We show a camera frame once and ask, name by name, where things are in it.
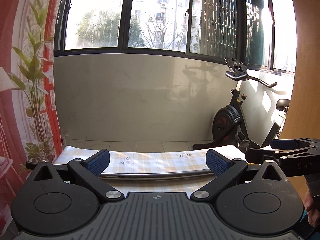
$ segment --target glass pane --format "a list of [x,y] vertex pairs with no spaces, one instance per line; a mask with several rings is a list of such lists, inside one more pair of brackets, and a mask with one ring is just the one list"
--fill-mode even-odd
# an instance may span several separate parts
[[236,0],[193,0],[190,52],[235,57]]
[[65,49],[117,47],[123,0],[71,0]]
[[245,63],[268,66],[270,37],[272,35],[268,0],[246,0],[246,7],[247,46]]
[[295,71],[297,30],[292,0],[272,0],[275,17],[274,68]]
[[133,0],[129,47],[185,52],[188,8],[189,0]]

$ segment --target triangular cutout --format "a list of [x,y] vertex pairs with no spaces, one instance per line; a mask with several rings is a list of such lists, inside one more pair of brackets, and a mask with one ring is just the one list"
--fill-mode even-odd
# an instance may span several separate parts
[[276,171],[276,169],[272,165],[269,165],[266,168],[262,178],[264,178],[264,179],[272,179],[272,180],[281,180],[278,172]]
[[42,166],[38,171],[34,180],[38,181],[38,180],[45,180],[45,179],[52,179],[52,178],[53,177],[51,175],[51,172],[48,169],[48,166]]

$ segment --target exercise bike frame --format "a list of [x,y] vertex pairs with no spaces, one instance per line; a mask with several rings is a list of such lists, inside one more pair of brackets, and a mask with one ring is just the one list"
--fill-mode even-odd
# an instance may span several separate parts
[[[236,109],[236,111],[238,112],[239,115],[225,129],[220,130],[220,132],[218,133],[216,139],[214,141],[212,141],[212,143],[194,144],[192,146],[193,150],[200,150],[200,149],[218,147],[220,140],[224,136],[226,136],[227,133],[236,125],[240,126],[241,132],[243,133],[245,138],[250,141],[249,142],[249,146],[246,147],[246,149],[249,149],[249,148],[254,148],[254,149],[263,148],[265,146],[268,146],[271,143],[271,141],[274,139],[274,137],[276,136],[277,132],[280,129],[280,126],[276,122],[272,125],[272,127],[271,127],[271,129],[270,129],[270,131],[269,131],[269,133],[268,133],[268,135],[266,137],[266,139],[264,140],[264,142],[262,143],[261,146],[258,145],[257,143],[255,143],[254,141],[249,139],[248,132],[247,132],[247,123],[246,123],[246,120],[245,120],[245,117],[244,117],[244,113],[243,113],[243,110],[242,110],[242,107],[241,107],[241,104],[242,104],[243,101],[241,101],[239,99],[240,91],[238,91],[236,89],[232,89],[231,93],[233,95],[232,95],[230,104],[227,105],[226,107],[227,108],[233,107],[234,109]],[[240,147],[240,143],[239,142],[237,142],[235,146],[237,148],[239,148],[240,150],[242,150],[242,148]]]

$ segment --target floor tile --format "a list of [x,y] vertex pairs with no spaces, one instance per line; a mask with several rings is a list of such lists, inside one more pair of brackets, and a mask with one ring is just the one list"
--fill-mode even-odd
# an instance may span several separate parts
[[163,153],[161,142],[136,142],[139,153]]
[[162,142],[164,152],[183,152],[189,151],[186,142]]
[[73,139],[66,139],[66,143],[69,146],[76,147],[83,149],[86,140],[73,140]]
[[111,142],[109,151],[117,152],[136,152],[135,142]]
[[110,142],[103,142],[103,141],[87,141],[84,145],[84,149],[88,150],[102,150],[102,149],[109,149]]
[[194,144],[202,144],[202,143],[212,143],[212,141],[188,141],[186,144],[188,145],[190,151],[192,151],[192,146]]

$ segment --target plaid tablecloth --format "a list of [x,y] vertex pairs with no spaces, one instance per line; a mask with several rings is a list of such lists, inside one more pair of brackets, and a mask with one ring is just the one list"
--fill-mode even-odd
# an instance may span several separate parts
[[[244,154],[234,146],[223,146],[214,148],[217,152],[232,160],[241,158],[245,160]],[[205,163],[205,155],[208,149],[185,152],[169,153],[132,153],[110,151],[110,164],[103,174],[108,173],[168,173],[179,171],[198,171],[208,169]],[[96,150],[79,149],[66,146],[54,164],[66,164],[74,158],[87,159],[95,154]],[[135,192],[180,192],[185,191],[190,196],[192,192],[204,186],[214,179],[214,174],[193,178],[162,181],[107,181],[111,186],[127,194]]]

